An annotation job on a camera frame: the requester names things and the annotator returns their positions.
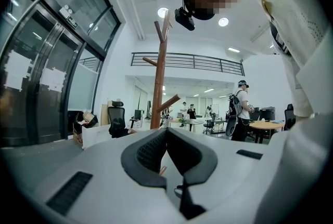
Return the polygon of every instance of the recessed light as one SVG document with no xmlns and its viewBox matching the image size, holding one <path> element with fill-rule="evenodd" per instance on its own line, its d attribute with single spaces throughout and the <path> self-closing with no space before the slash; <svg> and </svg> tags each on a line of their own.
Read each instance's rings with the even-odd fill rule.
<svg viewBox="0 0 333 224">
<path fill-rule="evenodd" d="M 93 23 L 89 24 L 89 28 L 91 28 L 93 25 L 94 25 Z M 96 31 L 97 29 L 98 29 L 98 27 L 96 27 L 96 28 L 94 29 L 94 31 Z"/>
<path fill-rule="evenodd" d="M 220 20 L 219 20 L 219 26 L 221 26 L 221 27 L 225 27 L 225 26 L 227 26 L 228 25 L 228 23 L 229 23 L 229 20 L 228 20 L 228 18 L 221 18 Z"/>
<path fill-rule="evenodd" d="M 164 18 L 164 17 L 165 17 L 165 12 L 166 12 L 167 10 L 168 10 L 167 8 L 160 8 L 160 9 L 157 11 L 158 16 L 161 17 L 161 18 Z"/>
<path fill-rule="evenodd" d="M 239 53 L 239 52 L 240 52 L 240 50 L 238 50 L 238 49 L 234 49 L 234 48 L 232 48 L 232 47 L 228 48 L 228 50 L 233 51 L 233 52 L 236 52 L 236 53 Z"/>
<path fill-rule="evenodd" d="M 17 7 L 20 6 L 16 0 L 10 0 L 10 1 L 11 1 L 11 3 L 13 3 L 15 6 L 17 6 Z"/>
<path fill-rule="evenodd" d="M 9 17 L 11 17 L 14 21 L 17 21 L 17 19 L 12 15 L 10 14 L 9 12 L 7 13 Z"/>
</svg>

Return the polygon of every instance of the backpack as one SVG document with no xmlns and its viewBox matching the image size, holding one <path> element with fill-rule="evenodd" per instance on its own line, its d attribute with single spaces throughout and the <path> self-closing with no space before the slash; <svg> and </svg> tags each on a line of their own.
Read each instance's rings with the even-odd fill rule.
<svg viewBox="0 0 333 224">
<path fill-rule="evenodd" d="M 241 113 L 241 111 L 243 110 L 243 107 L 239 101 L 239 99 L 237 98 L 237 95 L 239 94 L 239 92 L 241 92 L 242 90 L 238 91 L 237 94 L 232 94 L 229 96 L 229 112 L 230 112 L 230 116 L 236 116 L 238 117 Z"/>
</svg>

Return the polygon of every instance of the white shirt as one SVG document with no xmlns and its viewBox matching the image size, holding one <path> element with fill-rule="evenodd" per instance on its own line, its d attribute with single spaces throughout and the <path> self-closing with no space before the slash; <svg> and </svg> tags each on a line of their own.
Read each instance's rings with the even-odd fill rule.
<svg viewBox="0 0 333 224">
<path fill-rule="evenodd" d="M 243 89 L 238 88 L 235 92 L 235 95 L 238 93 L 237 98 L 240 102 L 240 104 L 243 103 L 243 101 L 248 102 L 248 93 L 246 93 Z M 248 111 L 246 111 L 245 109 L 243 109 L 240 113 L 240 115 L 238 116 L 239 118 L 244 118 L 245 120 L 249 120 L 250 119 L 250 114 Z"/>
<path fill-rule="evenodd" d="M 181 109 L 181 112 L 183 113 L 183 114 L 187 114 L 187 106 L 185 105 L 184 107 L 183 107 L 183 109 Z"/>
<path fill-rule="evenodd" d="M 329 31 L 329 21 L 318 0 L 259 0 L 259 2 L 292 55 L 290 57 L 280 53 L 283 56 L 292 91 L 294 113 L 302 117 L 310 116 L 312 108 L 302 87 L 296 81 L 296 74 L 311 58 Z"/>
</svg>

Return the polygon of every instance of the wooden coat rack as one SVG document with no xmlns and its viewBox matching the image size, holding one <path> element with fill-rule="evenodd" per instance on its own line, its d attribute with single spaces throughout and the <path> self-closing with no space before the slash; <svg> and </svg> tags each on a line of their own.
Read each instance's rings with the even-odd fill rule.
<svg viewBox="0 0 333 224">
<path fill-rule="evenodd" d="M 161 112 L 165 110 L 167 107 L 171 106 L 178 100 L 180 97 L 178 95 L 174 95 L 167 102 L 162 104 L 162 96 L 163 96 L 163 84 L 164 84 L 164 69 L 165 69 L 165 56 L 167 55 L 167 45 L 168 45 L 168 35 L 169 35 L 169 27 L 172 28 L 170 22 L 170 12 L 168 10 L 165 11 L 163 29 L 161 31 L 160 24 L 158 21 L 154 22 L 155 28 L 157 31 L 157 35 L 160 39 L 160 49 L 158 53 L 157 62 L 147 57 L 143 57 L 143 60 L 154 65 L 156 67 L 155 74 L 155 87 L 154 87 L 154 95 L 152 99 L 152 109 L 151 109 L 151 122 L 150 129 L 156 129 L 160 127 L 161 120 Z"/>
</svg>

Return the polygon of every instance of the headset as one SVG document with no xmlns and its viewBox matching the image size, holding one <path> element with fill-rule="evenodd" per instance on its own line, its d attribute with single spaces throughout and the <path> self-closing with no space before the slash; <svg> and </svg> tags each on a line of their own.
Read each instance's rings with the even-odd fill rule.
<svg viewBox="0 0 333 224">
<path fill-rule="evenodd" d="M 209 20 L 214 17 L 215 14 L 212 13 L 211 9 L 198 9 L 194 5 L 183 0 L 183 6 L 179 9 L 175 9 L 175 20 L 177 23 L 181 24 L 186 29 L 193 31 L 195 29 L 195 24 L 193 18 L 198 20 Z"/>
</svg>

